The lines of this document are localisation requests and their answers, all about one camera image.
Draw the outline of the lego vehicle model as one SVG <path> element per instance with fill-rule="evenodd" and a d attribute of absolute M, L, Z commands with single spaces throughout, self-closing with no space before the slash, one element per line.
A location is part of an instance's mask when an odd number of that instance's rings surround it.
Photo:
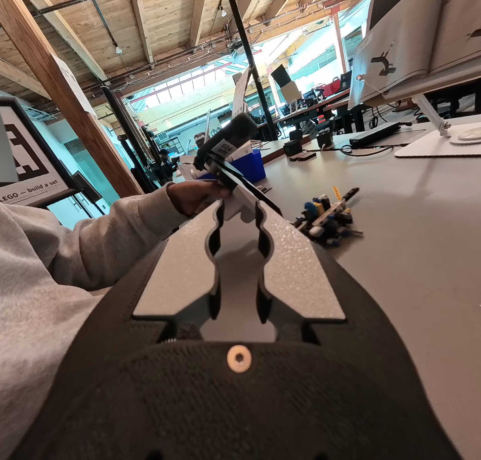
<path fill-rule="evenodd" d="M 323 194 L 305 202 L 304 210 L 292 226 L 324 247 L 338 247 L 342 239 L 351 236 L 363 237 L 364 232 L 353 226 L 352 210 L 347 204 L 358 192 L 359 188 L 354 187 L 341 194 L 333 187 L 333 201 Z"/>

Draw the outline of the white paper notice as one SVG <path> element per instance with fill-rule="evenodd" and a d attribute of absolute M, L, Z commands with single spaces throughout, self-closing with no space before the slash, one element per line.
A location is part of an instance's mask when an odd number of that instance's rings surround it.
<path fill-rule="evenodd" d="M 57 63 L 60 71 L 62 72 L 63 77 L 67 81 L 70 89 L 72 90 L 73 94 L 75 95 L 76 99 L 79 101 L 82 109 L 92 115 L 94 118 L 98 118 L 96 112 L 94 111 L 93 107 L 89 103 L 87 97 L 85 96 L 84 92 L 82 91 L 79 83 L 77 82 L 77 79 L 73 72 L 70 70 L 69 66 L 67 63 L 65 63 L 63 60 L 61 60 L 59 57 L 56 55 L 52 55 L 52 58 L 55 60 Z"/>

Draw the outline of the person's left forearm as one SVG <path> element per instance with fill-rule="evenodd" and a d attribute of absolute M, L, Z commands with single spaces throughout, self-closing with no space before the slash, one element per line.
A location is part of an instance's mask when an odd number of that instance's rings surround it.
<path fill-rule="evenodd" d="M 92 292 L 113 286 L 187 219 L 167 186 L 120 199 L 73 229 L 49 210 L 1 204 L 1 459 L 38 415 L 99 301 Z"/>

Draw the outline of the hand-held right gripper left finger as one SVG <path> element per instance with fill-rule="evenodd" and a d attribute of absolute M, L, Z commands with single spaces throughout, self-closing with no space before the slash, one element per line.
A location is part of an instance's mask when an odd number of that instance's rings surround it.
<path fill-rule="evenodd" d="M 220 276 L 215 254 L 225 205 L 214 201 L 166 241 L 133 318 L 206 322 L 220 312 Z"/>

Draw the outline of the blue plastic bin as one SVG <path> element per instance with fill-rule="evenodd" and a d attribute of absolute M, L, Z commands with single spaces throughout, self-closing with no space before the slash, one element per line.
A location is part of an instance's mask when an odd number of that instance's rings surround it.
<path fill-rule="evenodd" d="M 266 178 L 261 151 L 252 149 L 250 145 L 243 145 L 225 159 L 251 183 L 257 183 Z"/>

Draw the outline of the black framed tag sign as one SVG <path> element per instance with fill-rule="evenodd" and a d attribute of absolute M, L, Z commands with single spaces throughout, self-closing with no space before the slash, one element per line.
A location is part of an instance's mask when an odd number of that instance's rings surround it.
<path fill-rule="evenodd" d="M 1 97 L 1 134 L 8 141 L 17 181 L 1 179 L 1 204 L 46 209 L 80 192 L 22 105 Z"/>

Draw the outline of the long wooden table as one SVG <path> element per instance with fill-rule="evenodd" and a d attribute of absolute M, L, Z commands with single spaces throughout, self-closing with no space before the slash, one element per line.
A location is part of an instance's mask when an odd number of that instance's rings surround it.
<path fill-rule="evenodd" d="M 348 109 L 350 97 L 350 88 L 339 91 L 334 95 L 315 103 L 309 107 L 298 110 L 294 113 L 288 114 L 274 121 L 282 130 L 284 128 L 295 127 L 303 133 L 310 132 L 315 126 L 308 126 L 303 129 L 304 123 L 311 124 L 314 119 L 323 116 L 326 119 L 326 114 L 335 111 L 337 117 L 341 118 L 341 124 L 345 133 L 352 133 L 352 124 L 354 124 L 356 132 L 365 131 L 363 106 L 356 106 Z"/>

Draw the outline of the wooden post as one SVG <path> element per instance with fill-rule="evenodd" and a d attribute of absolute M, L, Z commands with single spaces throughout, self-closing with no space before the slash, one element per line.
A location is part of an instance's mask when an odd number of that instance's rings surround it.
<path fill-rule="evenodd" d="M 99 120 L 85 110 L 23 0 L 1 0 L 1 26 L 117 194 L 143 194 Z"/>

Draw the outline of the white book stand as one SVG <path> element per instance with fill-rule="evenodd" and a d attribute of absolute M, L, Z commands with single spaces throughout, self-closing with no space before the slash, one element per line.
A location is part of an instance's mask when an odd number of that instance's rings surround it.
<path fill-rule="evenodd" d="M 480 69 L 469 68 L 462 72 L 436 74 L 432 77 L 413 80 L 381 92 L 366 81 L 366 74 L 356 76 L 354 84 L 367 84 L 382 96 L 400 98 L 411 97 L 429 119 L 434 130 L 418 136 L 414 141 L 395 153 L 398 158 L 433 158 L 455 156 L 480 156 L 480 120 L 455 125 L 441 119 L 425 96 L 425 93 L 450 86 L 467 83 L 480 78 Z"/>

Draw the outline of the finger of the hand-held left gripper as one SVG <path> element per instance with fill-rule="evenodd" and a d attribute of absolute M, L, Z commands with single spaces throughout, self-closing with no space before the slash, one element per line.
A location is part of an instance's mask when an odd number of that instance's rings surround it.
<path fill-rule="evenodd" d="M 216 161 L 216 179 L 232 194 L 234 194 L 235 191 L 240 191 L 242 189 L 241 187 L 244 187 L 248 195 L 263 197 L 263 193 L 258 188 L 248 181 L 235 167 L 225 161 Z"/>
<path fill-rule="evenodd" d="M 231 196 L 224 200 L 223 221 L 227 222 L 239 216 L 244 223 L 262 223 L 266 218 L 266 208 L 282 217 L 280 208 L 261 189 L 254 187 L 250 190 L 239 184 L 235 186 Z"/>

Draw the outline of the lego instruction booklet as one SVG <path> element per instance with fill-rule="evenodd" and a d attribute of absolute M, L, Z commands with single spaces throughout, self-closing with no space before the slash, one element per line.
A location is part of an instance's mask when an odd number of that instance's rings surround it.
<path fill-rule="evenodd" d="M 371 0 L 348 108 L 480 78 L 480 0 Z"/>

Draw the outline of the person's left hand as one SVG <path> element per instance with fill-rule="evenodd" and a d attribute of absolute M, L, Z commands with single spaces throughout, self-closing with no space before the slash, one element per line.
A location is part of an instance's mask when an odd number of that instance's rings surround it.
<path fill-rule="evenodd" d="M 216 200 L 231 197 L 232 192 L 216 180 L 191 180 L 173 183 L 166 193 L 175 209 L 184 216 L 193 216 Z"/>

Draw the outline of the dark flat laptop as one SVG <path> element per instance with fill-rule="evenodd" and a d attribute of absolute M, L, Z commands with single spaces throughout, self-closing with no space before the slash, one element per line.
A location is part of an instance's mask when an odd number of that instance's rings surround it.
<path fill-rule="evenodd" d="M 364 149 L 399 132 L 402 123 L 389 122 L 369 131 L 358 133 L 349 140 L 352 149 Z"/>

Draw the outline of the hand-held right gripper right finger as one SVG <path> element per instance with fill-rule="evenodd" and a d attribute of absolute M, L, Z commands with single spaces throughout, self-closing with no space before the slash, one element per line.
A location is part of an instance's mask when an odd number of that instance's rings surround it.
<path fill-rule="evenodd" d="M 345 322 L 316 244 L 263 201 L 256 204 L 256 226 L 263 258 L 256 294 L 261 323 Z"/>

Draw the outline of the black metal pole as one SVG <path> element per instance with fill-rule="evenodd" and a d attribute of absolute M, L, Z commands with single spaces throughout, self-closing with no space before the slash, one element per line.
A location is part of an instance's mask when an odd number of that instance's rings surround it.
<path fill-rule="evenodd" d="M 268 139 L 271 140 L 271 141 L 275 141 L 275 140 L 278 139 L 278 136 L 277 136 L 276 129 L 275 129 L 275 126 L 274 126 L 272 115 L 269 111 L 267 99 L 266 99 L 266 96 L 265 96 L 265 92 L 264 92 L 264 89 L 263 89 L 263 86 L 262 86 L 261 79 L 260 79 L 258 71 L 257 71 L 257 67 L 256 67 L 256 63 L 255 63 L 255 60 L 254 60 L 254 56 L 252 54 L 250 43 L 249 43 L 246 31 L 244 29 L 243 19 L 241 17 L 240 11 L 239 11 L 237 1 L 236 0 L 228 0 L 228 2 L 231 6 L 232 15 L 233 15 L 233 18 L 234 18 L 234 22 L 237 26 L 237 31 L 239 33 L 240 40 L 241 40 L 241 42 L 244 46 L 244 52 L 246 53 L 246 58 L 247 58 L 248 63 L 249 63 L 251 75 L 252 75 L 252 77 L 254 79 L 254 83 L 256 85 L 256 90 L 257 90 L 257 93 L 258 93 L 258 96 L 259 96 L 261 107 L 262 107 L 262 110 L 263 110 L 264 115 L 266 117 L 266 123 L 267 123 L 267 127 L 268 127 Z"/>
<path fill-rule="evenodd" d="M 155 182 L 157 176 L 152 170 L 153 157 L 145 139 L 142 139 L 141 130 L 129 114 L 122 99 L 106 85 L 101 85 L 100 89 L 123 130 L 123 134 L 120 135 L 120 142 L 134 163 L 135 178 L 140 179 L 144 192 L 157 190 L 159 188 Z"/>

